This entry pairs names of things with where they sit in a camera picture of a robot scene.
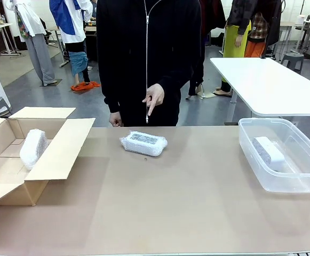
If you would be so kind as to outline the bubble-wrapped clock with dark face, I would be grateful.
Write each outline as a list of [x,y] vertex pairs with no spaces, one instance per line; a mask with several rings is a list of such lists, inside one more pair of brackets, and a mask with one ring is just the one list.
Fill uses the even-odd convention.
[[159,156],[168,145],[165,137],[138,131],[130,131],[127,136],[120,138],[120,142],[126,151],[153,157]]

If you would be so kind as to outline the unwrapped white digital clock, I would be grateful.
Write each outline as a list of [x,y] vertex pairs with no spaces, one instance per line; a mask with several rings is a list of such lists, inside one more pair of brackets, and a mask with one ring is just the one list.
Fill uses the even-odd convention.
[[281,172],[285,157],[268,137],[255,137],[252,144],[264,163],[273,171]]

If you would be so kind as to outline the bubble-wrapped clock all white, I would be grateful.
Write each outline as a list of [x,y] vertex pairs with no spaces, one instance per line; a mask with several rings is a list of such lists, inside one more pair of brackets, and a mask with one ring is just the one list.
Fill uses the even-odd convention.
[[28,132],[19,154],[28,171],[32,170],[48,145],[49,142],[44,131],[32,129]]

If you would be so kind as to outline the person's right hand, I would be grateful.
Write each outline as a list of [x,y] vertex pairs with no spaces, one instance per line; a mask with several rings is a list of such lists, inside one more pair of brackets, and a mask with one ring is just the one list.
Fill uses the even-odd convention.
[[109,122],[112,125],[112,127],[122,127],[123,122],[121,119],[120,112],[111,113],[109,117]]

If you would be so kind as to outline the blue denim garment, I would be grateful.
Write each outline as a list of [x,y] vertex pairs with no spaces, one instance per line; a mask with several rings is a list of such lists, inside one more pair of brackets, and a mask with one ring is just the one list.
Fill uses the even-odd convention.
[[89,83],[88,74],[88,58],[84,51],[82,52],[70,52],[69,59],[71,63],[71,72],[73,77],[78,75],[80,78],[84,79],[84,82]]

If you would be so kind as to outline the white shirt on mannequin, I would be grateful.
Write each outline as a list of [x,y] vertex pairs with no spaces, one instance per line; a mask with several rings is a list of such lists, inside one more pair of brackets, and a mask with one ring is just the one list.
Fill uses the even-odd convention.
[[15,13],[22,42],[38,34],[46,35],[41,19],[31,6],[31,0],[10,0],[10,2],[11,10]]

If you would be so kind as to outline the clear plastic storage bin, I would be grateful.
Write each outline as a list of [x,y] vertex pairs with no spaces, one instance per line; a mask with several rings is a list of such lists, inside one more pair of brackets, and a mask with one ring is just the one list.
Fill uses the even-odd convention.
[[[268,137],[285,157],[283,170],[271,170],[252,144]],[[310,139],[294,124],[281,118],[242,118],[239,143],[261,186],[275,193],[310,193]]]

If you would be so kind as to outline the dark red garment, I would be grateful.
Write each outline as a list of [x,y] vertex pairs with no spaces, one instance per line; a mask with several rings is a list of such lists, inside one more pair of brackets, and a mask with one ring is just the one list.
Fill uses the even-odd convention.
[[224,25],[224,11],[222,9],[221,0],[199,0],[201,5],[201,58],[197,66],[197,86],[196,93],[204,92],[203,75],[205,60],[205,40],[208,33]]

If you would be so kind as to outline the orange trousers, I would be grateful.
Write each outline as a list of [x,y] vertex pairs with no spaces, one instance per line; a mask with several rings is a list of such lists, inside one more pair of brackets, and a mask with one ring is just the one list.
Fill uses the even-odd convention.
[[245,58],[260,58],[264,52],[266,43],[265,42],[247,42],[247,46],[245,49]]

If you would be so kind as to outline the black jacket on mannequin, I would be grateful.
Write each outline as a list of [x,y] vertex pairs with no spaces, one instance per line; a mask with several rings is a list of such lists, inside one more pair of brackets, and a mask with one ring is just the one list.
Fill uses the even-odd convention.
[[269,25],[267,45],[277,43],[280,34],[282,0],[233,0],[227,24],[239,27],[238,37],[241,39],[249,21],[253,21],[257,12],[263,14]]

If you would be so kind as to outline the blue and white jacket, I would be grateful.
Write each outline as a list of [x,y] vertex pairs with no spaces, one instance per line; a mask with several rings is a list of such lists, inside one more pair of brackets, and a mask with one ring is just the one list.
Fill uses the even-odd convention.
[[65,44],[85,40],[84,22],[89,22],[93,13],[90,0],[49,0],[49,7]]

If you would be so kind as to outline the open brown cardboard box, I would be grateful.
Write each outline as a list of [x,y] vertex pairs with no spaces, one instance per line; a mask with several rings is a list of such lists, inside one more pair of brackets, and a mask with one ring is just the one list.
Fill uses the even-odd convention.
[[[66,180],[95,121],[70,119],[74,108],[24,107],[0,118],[0,205],[34,206],[49,181]],[[45,132],[48,146],[32,168],[21,160],[28,132]]]

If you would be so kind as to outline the person's left forearm black sleeve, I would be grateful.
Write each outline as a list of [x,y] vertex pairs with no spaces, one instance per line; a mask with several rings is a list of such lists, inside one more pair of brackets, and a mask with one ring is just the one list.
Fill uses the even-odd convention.
[[169,71],[158,82],[165,93],[179,91],[193,78],[201,58],[201,45],[173,47],[172,57]]

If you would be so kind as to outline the white background workbench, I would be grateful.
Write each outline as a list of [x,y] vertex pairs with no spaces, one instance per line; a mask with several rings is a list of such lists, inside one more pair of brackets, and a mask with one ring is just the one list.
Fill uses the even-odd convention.
[[303,15],[295,22],[280,24],[280,54],[287,52],[301,53],[310,56],[310,15]]

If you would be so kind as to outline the grey trousers on mannequin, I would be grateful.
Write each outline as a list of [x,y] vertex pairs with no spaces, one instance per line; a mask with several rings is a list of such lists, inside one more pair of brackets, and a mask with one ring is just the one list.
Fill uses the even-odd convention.
[[43,85],[55,83],[55,73],[44,35],[36,34],[34,37],[26,38],[25,42],[33,67]]

